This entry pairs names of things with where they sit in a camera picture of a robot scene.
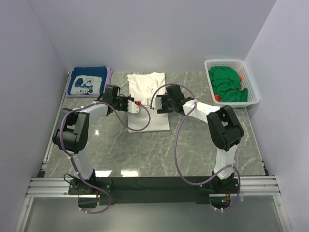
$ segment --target green cloth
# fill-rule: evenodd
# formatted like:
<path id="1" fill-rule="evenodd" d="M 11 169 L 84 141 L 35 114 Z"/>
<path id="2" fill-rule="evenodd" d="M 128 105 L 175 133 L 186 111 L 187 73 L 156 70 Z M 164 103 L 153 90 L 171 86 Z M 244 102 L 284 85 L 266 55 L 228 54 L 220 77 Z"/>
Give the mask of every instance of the green cloth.
<path id="1" fill-rule="evenodd" d="M 238 73 L 227 66 L 214 66 L 209 71 L 213 92 L 224 102 L 247 102 L 248 90 L 241 87 Z"/>

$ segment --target table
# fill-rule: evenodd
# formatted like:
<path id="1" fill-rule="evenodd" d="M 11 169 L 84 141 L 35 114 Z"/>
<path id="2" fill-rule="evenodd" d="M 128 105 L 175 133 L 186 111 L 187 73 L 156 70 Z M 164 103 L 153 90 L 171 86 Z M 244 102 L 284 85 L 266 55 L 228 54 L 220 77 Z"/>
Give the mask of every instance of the table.
<path id="1" fill-rule="evenodd" d="M 127 75 L 114 72 L 111 84 L 118 85 L 128 95 Z M 203 103 L 213 104 L 205 72 L 166 72 L 166 83 L 179 83 L 191 89 Z M 65 98 L 62 107 L 78 108 L 90 104 L 93 98 Z M 265 175 L 264 163 L 245 108 L 235 109 L 244 129 L 244 137 L 235 154 L 235 165 L 241 175 Z M 125 112 L 119 112 L 127 122 Z M 173 158 L 176 128 L 183 116 L 169 114 L 170 131 L 129 133 L 114 114 L 89 125 L 86 146 L 89 161 L 97 176 L 177 176 Z M 189 117 L 182 126 L 178 141 L 178 161 L 186 176 L 211 175 L 215 166 L 216 148 L 211 141 L 208 125 Z M 73 173 L 67 156 L 52 144 L 44 177 L 62 177 Z"/>

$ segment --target white cloth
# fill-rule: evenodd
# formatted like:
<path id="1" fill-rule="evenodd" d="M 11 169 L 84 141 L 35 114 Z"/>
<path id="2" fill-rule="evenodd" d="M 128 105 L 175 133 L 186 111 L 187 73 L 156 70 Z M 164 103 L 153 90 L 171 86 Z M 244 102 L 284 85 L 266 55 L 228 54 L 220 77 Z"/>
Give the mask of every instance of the white cloth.
<path id="1" fill-rule="evenodd" d="M 151 98 L 154 92 L 162 85 L 165 84 L 164 73 L 151 73 L 146 75 L 132 74 L 127 76 L 129 82 L 129 93 L 135 101 L 141 101 L 141 103 L 147 107 L 150 112 L 151 121 L 149 126 L 142 130 L 146 131 L 168 131 L 169 130 L 169 118 L 168 114 L 157 114 L 156 110 L 151 110 L 147 106 L 147 98 Z M 158 94 L 164 94 L 165 87 L 159 90 Z M 148 122 L 147 112 L 142 108 L 140 114 L 128 113 L 128 126 L 133 129 L 140 129 Z"/>

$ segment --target gray wall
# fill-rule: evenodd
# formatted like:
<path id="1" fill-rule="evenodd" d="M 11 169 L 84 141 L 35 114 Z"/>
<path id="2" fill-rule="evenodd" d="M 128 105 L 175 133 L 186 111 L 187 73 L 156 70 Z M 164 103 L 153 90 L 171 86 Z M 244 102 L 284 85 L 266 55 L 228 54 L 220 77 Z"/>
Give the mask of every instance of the gray wall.
<path id="1" fill-rule="evenodd" d="M 309 226 L 308 7 L 278 0 L 246 58 L 261 95 L 249 115 L 295 232 Z"/>
<path id="2" fill-rule="evenodd" d="M 26 0 L 0 2 L 0 230 L 13 231 L 42 164 L 64 69 Z"/>
<path id="3" fill-rule="evenodd" d="M 202 71 L 245 59 L 275 0 L 29 0 L 67 70 Z"/>

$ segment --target stack of clothes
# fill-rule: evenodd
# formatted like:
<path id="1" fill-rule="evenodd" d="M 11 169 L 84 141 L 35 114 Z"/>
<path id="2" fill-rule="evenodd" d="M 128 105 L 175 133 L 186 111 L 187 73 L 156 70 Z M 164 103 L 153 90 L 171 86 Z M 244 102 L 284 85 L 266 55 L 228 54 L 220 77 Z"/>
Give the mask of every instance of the stack of clothes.
<path id="1" fill-rule="evenodd" d="M 242 89 L 242 77 L 227 66 L 214 66 L 209 71 L 212 90 L 217 101 L 247 102 L 248 90 Z"/>
<path id="2" fill-rule="evenodd" d="M 112 69 L 101 67 L 76 67 L 71 73 L 67 97 L 98 97 L 110 84 Z"/>

